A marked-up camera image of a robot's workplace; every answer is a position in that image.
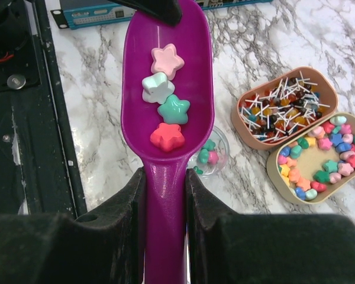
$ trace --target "star-shaped bead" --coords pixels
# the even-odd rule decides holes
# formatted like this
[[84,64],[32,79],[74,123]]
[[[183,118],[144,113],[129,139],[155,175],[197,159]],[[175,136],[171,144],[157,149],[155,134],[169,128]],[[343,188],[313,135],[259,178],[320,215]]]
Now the star-shaped bead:
[[186,124],[190,105],[189,101],[180,100],[176,95],[170,95],[166,102],[158,107],[158,113],[163,117],[165,123]]
[[161,123],[151,134],[150,141],[163,151],[170,152],[184,145],[185,139],[180,131],[181,127],[177,124]]
[[163,105],[175,91],[175,86],[168,81],[167,75],[159,72],[142,80],[142,98],[145,102],[157,102]]
[[152,49],[151,55],[154,62],[151,66],[151,72],[163,72],[169,80],[175,78],[176,71],[184,66],[184,60],[176,53],[176,47],[170,43],[163,49]]

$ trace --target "plastic container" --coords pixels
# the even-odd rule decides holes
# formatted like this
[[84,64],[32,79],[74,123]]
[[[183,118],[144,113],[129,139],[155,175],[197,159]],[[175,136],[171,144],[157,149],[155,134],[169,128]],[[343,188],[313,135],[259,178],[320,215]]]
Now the plastic container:
[[215,151],[220,158],[217,164],[211,165],[209,163],[200,163],[198,160],[200,151],[196,152],[188,161],[188,168],[193,169],[196,166],[199,167],[199,169],[203,171],[203,173],[199,174],[199,176],[202,176],[203,178],[216,175],[220,172],[226,166],[230,152],[229,142],[225,134],[218,127],[213,127],[209,139],[215,143]]
[[[353,134],[355,135],[355,116],[345,113],[345,112],[337,112],[332,116],[328,117],[330,119],[333,116],[343,115],[347,118],[348,124],[352,126]],[[321,125],[323,122],[316,123],[311,128],[307,129],[305,132],[301,133],[301,135],[297,136],[295,139],[287,141],[284,145],[279,147],[276,151],[274,151],[267,160],[267,173],[271,178],[272,183],[275,185],[277,191],[289,202],[294,204],[318,204],[324,202],[328,199],[331,195],[336,193],[343,185],[347,182],[355,178],[355,171],[348,177],[342,177],[342,179],[335,183],[330,184],[327,183],[327,190],[321,193],[318,193],[317,197],[311,201],[303,201],[299,199],[291,189],[287,186],[287,184],[282,179],[279,169],[277,167],[277,157],[285,146],[289,145],[290,143],[296,141],[298,138],[305,136],[308,132],[310,132],[315,126]],[[297,168],[300,170],[301,176],[313,180],[313,174],[317,170],[322,169],[322,164],[327,160],[339,160],[339,154],[335,152],[334,149],[329,151],[322,151],[317,147],[310,147],[306,150],[302,151],[300,158],[298,159]]]
[[233,122],[233,126],[235,127],[235,130],[238,132],[239,136],[241,139],[251,148],[257,149],[257,150],[268,150],[271,149],[275,146],[282,145],[284,144],[287,140],[290,140],[294,138],[294,136],[297,136],[298,134],[302,133],[303,131],[306,131],[308,128],[312,127],[314,124],[310,124],[297,132],[293,133],[292,135],[286,137],[285,139],[282,139],[280,141],[277,141],[275,143],[264,143],[258,139],[256,139],[250,132],[245,123],[243,122],[242,118],[240,117],[238,106],[241,101],[250,98],[252,95],[255,93],[264,93],[264,91],[273,89],[275,88],[281,79],[284,79],[286,77],[301,77],[300,76],[300,71],[302,72],[302,76],[304,78],[310,78],[311,82],[317,83],[318,86],[316,86],[317,91],[321,94],[320,101],[322,104],[329,105],[330,107],[324,112],[324,115],[322,118],[316,120],[314,123],[320,122],[320,121],[325,121],[329,116],[337,109],[338,106],[338,98],[337,98],[337,93],[335,92],[335,89],[330,85],[328,80],[317,70],[311,68],[311,67],[299,67],[296,68],[288,73],[285,73],[284,75],[276,78],[275,80],[272,80],[268,83],[265,83],[257,88],[254,88],[246,93],[244,93],[240,99],[238,100],[236,106],[233,108],[233,111],[231,112],[231,121]]

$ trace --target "teal star bead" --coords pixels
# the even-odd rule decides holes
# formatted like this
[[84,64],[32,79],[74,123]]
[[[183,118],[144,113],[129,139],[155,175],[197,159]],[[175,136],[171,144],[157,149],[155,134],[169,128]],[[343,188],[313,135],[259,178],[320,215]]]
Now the teal star bead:
[[186,124],[188,122],[187,111],[191,103],[186,100],[180,100],[176,95],[172,94],[166,102],[158,107],[158,113],[163,117],[164,123],[167,124]]

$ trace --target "pink star bead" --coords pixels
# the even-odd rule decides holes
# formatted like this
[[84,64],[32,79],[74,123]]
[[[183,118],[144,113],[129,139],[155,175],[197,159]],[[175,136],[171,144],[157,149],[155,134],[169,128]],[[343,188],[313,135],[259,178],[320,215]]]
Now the pink star bead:
[[329,140],[329,138],[322,138],[322,139],[318,139],[318,148],[320,148],[321,150],[330,150],[331,146],[332,146],[332,142]]
[[169,80],[175,78],[176,71],[184,66],[184,60],[177,55],[176,47],[172,43],[163,49],[152,49],[151,55],[154,59],[151,72],[154,74],[163,72]]
[[343,176],[349,176],[354,171],[354,168],[349,163],[340,163],[338,165],[338,173]]

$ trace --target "yellow bead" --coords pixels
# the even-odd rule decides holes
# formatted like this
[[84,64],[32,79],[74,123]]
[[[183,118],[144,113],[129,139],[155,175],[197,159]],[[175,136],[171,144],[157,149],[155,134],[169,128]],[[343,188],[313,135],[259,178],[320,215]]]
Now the yellow bead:
[[280,167],[282,168],[282,171],[280,172],[282,176],[288,176],[291,169],[286,164],[281,164]]

